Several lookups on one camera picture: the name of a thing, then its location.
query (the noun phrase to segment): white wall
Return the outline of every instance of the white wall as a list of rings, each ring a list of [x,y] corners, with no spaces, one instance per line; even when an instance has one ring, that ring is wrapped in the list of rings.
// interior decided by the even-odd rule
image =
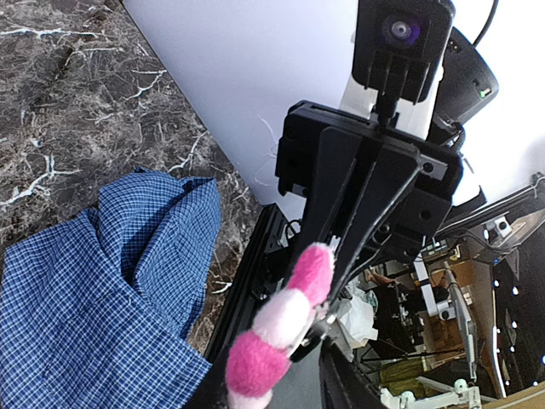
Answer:
[[[459,0],[456,26],[474,39],[491,0]],[[498,97],[466,126],[468,156],[490,200],[545,173],[545,3],[501,0],[478,50],[500,83]]]
[[[296,214],[273,175],[288,108],[338,107],[352,65],[357,0],[124,0],[125,7],[262,203]],[[491,0],[458,0],[455,24],[477,36]],[[479,51],[500,95],[467,126],[464,147],[489,199],[545,170],[538,1],[503,0]]]

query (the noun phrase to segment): mounting hole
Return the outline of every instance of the mounting hole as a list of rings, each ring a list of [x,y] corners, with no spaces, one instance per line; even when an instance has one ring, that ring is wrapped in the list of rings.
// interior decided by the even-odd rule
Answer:
[[[288,128],[284,133],[288,139],[297,139],[297,134],[293,128]]]
[[[387,223],[384,223],[378,228],[379,233],[388,234],[390,233],[390,226]]]
[[[429,162],[426,162],[422,168],[426,173],[432,173],[433,172],[433,164],[430,164]]]
[[[416,256],[418,256],[418,250],[417,249],[405,250],[405,255],[408,256],[408,257],[416,257]]]
[[[432,218],[432,214],[429,212],[429,210],[423,210],[420,212],[420,218],[422,220],[429,220]]]

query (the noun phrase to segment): white fuzzy stripe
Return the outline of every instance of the white fuzzy stripe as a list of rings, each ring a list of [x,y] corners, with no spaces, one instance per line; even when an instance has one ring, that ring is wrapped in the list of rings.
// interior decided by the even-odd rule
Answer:
[[[257,313],[252,331],[274,348],[286,349],[301,334],[310,313],[305,294],[298,289],[282,290]]]
[[[231,390],[229,390],[227,394],[229,409],[264,409],[272,398],[273,392],[271,390],[261,398],[250,398],[248,396],[239,395]]]

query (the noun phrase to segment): screw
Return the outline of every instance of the screw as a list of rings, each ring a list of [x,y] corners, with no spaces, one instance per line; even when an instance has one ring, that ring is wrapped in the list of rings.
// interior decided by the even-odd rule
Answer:
[[[429,210],[423,210],[421,213],[420,213],[420,218],[422,220],[429,220],[432,218],[432,214],[429,212]]]
[[[424,169],[424,171],[425,171],[426,173],[432,173],[432,172],[433,172],[433,169],[434,169],[433,164],[430,164],[429,162],[426,162],[426,163],[422,166],[422,168]]]
[[[384,223],[382,226],[379,227],[378,231],[384,234],[390,233],[390,225]]]
[[[286,129],[285,135],[288,137],[288,139],[297,139],[297,134],[293,128]]]

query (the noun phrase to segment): black metal bar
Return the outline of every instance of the black metal bar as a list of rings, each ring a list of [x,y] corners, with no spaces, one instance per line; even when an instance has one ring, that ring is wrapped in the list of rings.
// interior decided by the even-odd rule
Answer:
[[[334,343],[324,343],[322,347],[319,376],[324,409],[385,407],[381,404],[379,391],[352,362],[347,361]]]
[[[310,244],[324,242],[329,234],[356,165],[360,143],[357,135],[332,127],[320,134],[311,197],[294,261]]]
[[[377,372],[380,372],[380,371],[382,371],[382,366],[380,366],[380,367],[378,367],[376,369],[373,369],[372,371],[366,372],[365,374],[367,376],[369,376],[369,375],[372,375],[373,373],[377,373]]]
[[[350,280],[353,264],[364,245],[404,199],[419,171],[416,149],[386,145],[381,150],[339,244],[330,302]]]
[[[398,351],[401,351],[403,353],[403,356],[406,356],[409,354],[409,352],[405,351],[404,349],[398,347],[397,345],[394,345],[393,343],[389,343],[388,341],[382,339],[382,338],[378,338],[376,340],[377,342],[379,343],[385,343],[388,347],[391,347],[393,349],[397,349]]]
[[[252,296],[252,287],[264,268],[267,247],[276,244],[274,237],[279,224],[287,223],[280,209],[271,204],[261,211],[250,242],[238,266],[227,300],[210,338],[204,357],[214,363],[221,351],[230,345],[239,332],[248,329],[262,300]]]
[[[425,261],[427,265],[435,264],[436,262],[440,262],[441,260],[444,260],[445,258],[448,258],[449,254],[444,254],[443,256],[435,257],[433,259],[430,259],[428,261]],[[404,277],[407,274],[412,274],[415,272],[415,269],[413,267],[406,268],[405,270],[401,270],[395,274],[386,275],[389,279],[398,279],[399,277]]]
[[[518,192],[510,194],[505,199],[481,207],[469,215],[459,216],[455,219],[448,220],[445,226],[436,234],[436,240],[450,237],[456,230],[473,228],[479,224],[488,222],[490,219],[509,212],[525,202],[539,200],[540,198],[538,195],[545,192],[545,180],[541,179],[542,177],[542,174],[535,174],[533,176],[535,179],[533,184],[523,187]]]

